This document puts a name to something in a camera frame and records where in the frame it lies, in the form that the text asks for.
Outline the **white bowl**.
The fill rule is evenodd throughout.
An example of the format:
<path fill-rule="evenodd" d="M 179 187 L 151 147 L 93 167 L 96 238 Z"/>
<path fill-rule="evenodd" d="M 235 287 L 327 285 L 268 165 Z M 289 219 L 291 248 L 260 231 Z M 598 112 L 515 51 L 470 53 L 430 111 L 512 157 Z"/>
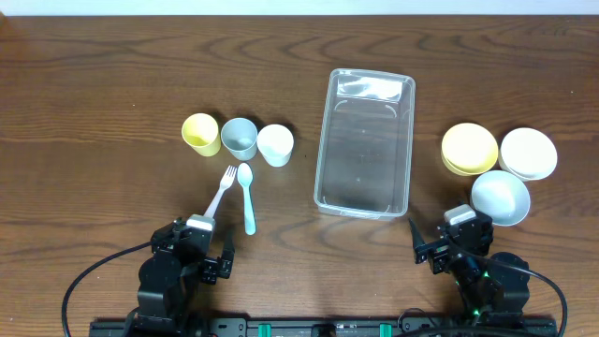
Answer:
<path fill-rule="evenodd" d="M 523 182 L 547 178 L 557 167 L 557 149 L 544 133 L 521 127 L 509 131 L 499 152 L 500 167 Z"/>

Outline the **yellow bowl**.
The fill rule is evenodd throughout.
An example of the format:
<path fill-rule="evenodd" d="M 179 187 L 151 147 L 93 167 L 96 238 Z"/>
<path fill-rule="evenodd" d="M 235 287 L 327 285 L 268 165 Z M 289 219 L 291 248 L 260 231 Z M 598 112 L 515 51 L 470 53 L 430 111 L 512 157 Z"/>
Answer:
<path fill-rule="evenodd" d="M 485 127 L 473 123 L 450 127 L 441 143 L 443 163 L 460 176 L 479 175 L 492 169 L 498 155 L 496 138 Z"/>

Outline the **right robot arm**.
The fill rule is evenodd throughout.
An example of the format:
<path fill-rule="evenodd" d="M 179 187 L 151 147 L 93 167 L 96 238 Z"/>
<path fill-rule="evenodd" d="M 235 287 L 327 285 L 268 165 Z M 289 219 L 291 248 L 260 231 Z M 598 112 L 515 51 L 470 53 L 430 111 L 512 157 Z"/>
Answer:
<path fill-rule="evenodd" d="M 487 257 L 493 242 L 490 216 L 466 205 L 452 209 L 435 242 L 425 242 L 414 221 L 409 225 L 415 263 L 427 262 L 432 273 L 454 277 L 464 307 L 460 323 L 514 330 L 526 326 L 529 264 L 507 252 Z"/>

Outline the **light blue plastic spoon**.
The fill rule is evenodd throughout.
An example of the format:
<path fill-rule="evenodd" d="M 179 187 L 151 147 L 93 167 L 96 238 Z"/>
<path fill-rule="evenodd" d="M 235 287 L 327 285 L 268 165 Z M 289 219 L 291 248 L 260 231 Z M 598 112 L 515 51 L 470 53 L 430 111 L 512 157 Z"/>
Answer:
<path fill-rule="evenodd" d="M 256 234 L 256 219 L 250 187 L 254 179 L 253 172 L 247 163 L 241 163 L 237 172 L 238 183 L 243 192 L 244 228 L 247 235 Z"/>

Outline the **white cup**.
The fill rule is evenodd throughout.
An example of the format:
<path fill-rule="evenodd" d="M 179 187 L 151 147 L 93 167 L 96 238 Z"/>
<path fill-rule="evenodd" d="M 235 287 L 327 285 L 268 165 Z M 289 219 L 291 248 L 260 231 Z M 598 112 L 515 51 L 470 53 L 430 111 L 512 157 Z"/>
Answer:
<path fill-rule="evenodd" d="M 285 166 L 290 160 L 293 147 L 293 135 L 283 125 L 267 125 L 258 132 L 257 148 L 272 167 Z"/>

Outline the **grey cup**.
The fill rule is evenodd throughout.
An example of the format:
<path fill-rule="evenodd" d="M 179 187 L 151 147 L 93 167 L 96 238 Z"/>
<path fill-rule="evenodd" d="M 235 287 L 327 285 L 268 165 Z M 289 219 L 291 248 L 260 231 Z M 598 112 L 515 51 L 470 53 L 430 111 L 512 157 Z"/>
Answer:
<path fill-rule="evenodd" d="M 248 161 L 256 155 L 257 128 L 248 119 L 234 118 L 226 122 L 221 130 L 221 140 L 240 161 Z"/>

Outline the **grey bowl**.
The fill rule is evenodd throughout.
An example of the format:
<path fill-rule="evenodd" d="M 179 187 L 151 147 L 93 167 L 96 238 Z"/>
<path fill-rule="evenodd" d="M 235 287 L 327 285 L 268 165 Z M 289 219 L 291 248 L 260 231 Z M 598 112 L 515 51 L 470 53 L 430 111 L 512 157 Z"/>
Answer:
<path fill-rule="evenodd" d="M 475 180 L 470 204 L 490 216 L 495 226 L 512 227 L 527 217 L 532 202 L 528 188 L 519 178 L 506 171 L 492 170 Z"/>

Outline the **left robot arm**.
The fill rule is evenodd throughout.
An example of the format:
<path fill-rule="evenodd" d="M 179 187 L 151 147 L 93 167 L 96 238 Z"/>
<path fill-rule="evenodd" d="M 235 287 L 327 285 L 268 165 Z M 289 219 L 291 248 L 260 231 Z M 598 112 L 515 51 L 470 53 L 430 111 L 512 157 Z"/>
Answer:
<path fill-rule="evenodd" d="M 156 230 L 153 256 L 139 269 L 138 307 L 125 319 L 123 336 L 209 336 L 207 320 L 191 308 L 201 284 L 230 277 L 235 248 L 228 232 L 222 254 L 208 256 L 212 233 L 178 218 Z"/>

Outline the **yellow cup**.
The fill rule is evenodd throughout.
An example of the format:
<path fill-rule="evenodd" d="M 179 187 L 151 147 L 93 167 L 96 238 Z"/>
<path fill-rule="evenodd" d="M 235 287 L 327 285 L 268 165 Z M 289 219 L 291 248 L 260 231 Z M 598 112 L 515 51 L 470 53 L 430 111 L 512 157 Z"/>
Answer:
<path fill-rule="evenodd" d="M 219 125 L 209 114 L 196 113 L 189 116 L 182 125 L 182 137 L 198 154 L 211 157 L 221 149 Z"/>

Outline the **white plastic fork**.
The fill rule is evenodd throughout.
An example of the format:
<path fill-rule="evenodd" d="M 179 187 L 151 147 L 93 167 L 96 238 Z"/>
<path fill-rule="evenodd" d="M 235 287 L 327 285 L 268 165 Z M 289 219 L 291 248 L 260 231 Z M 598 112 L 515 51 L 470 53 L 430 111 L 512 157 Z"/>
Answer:
<path fill-rule="evenodd" d="M 223 194 L 235 182 L 237 170 L 238 170 L 238 168 L 234 167 L 234 166 L 229 166 L 226 169 L 226 172 L 224 173 L 224 175 L 220 181 L 219 189 L 216 192 L 214 198 L 212 199 L 212 202 L 209 205 L 207 211 L 204 213 L 205 217 L 214 218 L 217 208 L 218 208 L 220 201 L 223 197 Z"/>

